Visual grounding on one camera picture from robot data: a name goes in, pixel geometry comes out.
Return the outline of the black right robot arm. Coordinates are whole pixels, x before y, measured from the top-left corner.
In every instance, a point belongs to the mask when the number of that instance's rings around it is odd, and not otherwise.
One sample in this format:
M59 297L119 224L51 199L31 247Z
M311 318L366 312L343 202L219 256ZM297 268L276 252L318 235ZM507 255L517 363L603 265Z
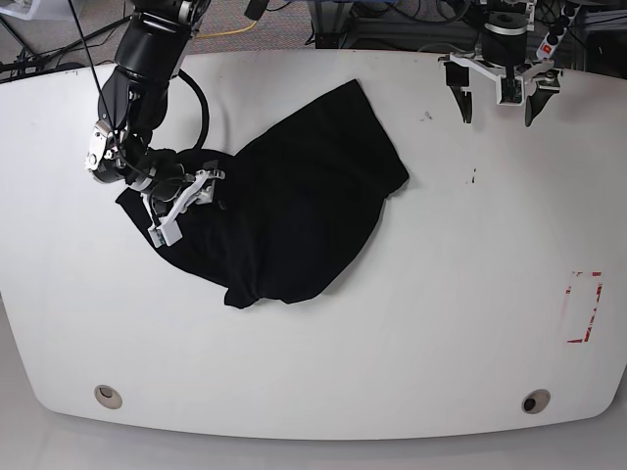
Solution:
M96 85L98 120L86 169L100 183L124 183L116 203L156 226L173 222L200 207L221 211L217 183L224 178L200 152L210 129L205 93L181 65L210 4L207 1L136 1L116 52L115 68ZM151 146L164 122L169 85L175 78L189 86L200 104L200 131L186 153Z

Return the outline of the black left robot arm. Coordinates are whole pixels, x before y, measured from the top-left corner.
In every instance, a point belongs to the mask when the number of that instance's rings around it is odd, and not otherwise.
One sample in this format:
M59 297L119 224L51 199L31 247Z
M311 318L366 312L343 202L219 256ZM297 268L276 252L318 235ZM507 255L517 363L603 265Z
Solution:
M551 50L532 60L528 33L533 29L533 1L466 1L456 16L467 19L478 32L480 47L472 52L449 53L439 59L462 121L473 114L470 74L475 71L495 86L496 103L525 109L530 126L552 97L560 92L562 70L555 67Z

